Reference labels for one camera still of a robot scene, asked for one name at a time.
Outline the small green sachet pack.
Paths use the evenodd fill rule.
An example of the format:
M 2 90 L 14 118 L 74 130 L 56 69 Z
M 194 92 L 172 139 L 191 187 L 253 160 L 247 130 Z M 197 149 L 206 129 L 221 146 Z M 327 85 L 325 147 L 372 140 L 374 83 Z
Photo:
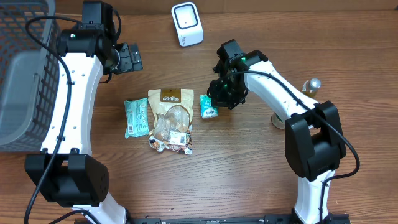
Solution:
M 211 104 L 211 98 L 207 95 L 200 96 L 201 117 L 203 119 L 215 118 L 218 116 L 218 109 Z

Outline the brown Pantree snack pouch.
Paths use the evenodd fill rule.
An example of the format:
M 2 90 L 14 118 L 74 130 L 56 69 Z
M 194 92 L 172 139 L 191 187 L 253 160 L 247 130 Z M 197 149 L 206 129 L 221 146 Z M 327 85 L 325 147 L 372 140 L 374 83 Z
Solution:
M 170 150 L 190 155 L 193 151 L 192 89 L 157 89 L 148 91 L 148 102 L 154 114 L 154 128 L 149 146 L 157 152 Z

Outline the yellow oil glass bottle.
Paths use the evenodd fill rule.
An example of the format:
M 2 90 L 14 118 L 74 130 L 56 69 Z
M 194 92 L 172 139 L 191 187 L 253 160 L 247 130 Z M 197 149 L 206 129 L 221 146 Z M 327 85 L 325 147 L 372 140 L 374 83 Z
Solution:
M 302 93 L 310 98 L 314 98 L 321 86 L 322 83 L 318 78 L 312 78 L 303 84 Z

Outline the green lid round jar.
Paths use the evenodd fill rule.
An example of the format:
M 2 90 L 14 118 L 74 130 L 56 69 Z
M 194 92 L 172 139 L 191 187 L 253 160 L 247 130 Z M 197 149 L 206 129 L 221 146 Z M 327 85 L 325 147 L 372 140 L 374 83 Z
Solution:
M 276 113 L 272 114 L 271 122 L 276 128 L 285 129 L 284 122 L 278 117 L 278 115 Z

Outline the green wet wipes pack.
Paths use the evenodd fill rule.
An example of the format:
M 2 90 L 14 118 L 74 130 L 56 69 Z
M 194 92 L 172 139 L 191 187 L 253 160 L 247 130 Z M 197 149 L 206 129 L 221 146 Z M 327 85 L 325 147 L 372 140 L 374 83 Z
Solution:
M 147 119 L 148 99 L 125 100 L 125 112 L 127 128 L 125 138 L 141 137 L 149 134 L 149 123 Z

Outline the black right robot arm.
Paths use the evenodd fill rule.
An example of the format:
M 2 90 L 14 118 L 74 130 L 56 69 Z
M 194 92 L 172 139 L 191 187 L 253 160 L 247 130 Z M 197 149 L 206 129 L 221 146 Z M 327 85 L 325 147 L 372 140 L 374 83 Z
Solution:
M 257 94 L 274 111 L 274 124 L 285 131 L 285 157 L 298 177 L 297 201 L 290 214 L 268 214 L 264 223 L 349 223 L 348 215 L 327 209 L 329 184 L 346 155 L 340 117 L 329 101 L 318 103 L 298 91 L 259 50 L 244 53 L 232 39 L 217 50 L 207 95 L 215 107 L 233 109 Z

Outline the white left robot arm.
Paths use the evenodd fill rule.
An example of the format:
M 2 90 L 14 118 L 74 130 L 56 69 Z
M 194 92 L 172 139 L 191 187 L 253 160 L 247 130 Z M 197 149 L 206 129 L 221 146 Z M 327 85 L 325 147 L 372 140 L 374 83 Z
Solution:
M 56 54 L 60 78 L 47 135 L 25 171 L 34 195 L 82 213 L 92 223 L 131 223 L 109 192 L 108 168 L 93 158 L 90 131 L 95 95 L 105 73 L 142 70 L 137 45 L 115 44 L 103 30 L 63 30 Z

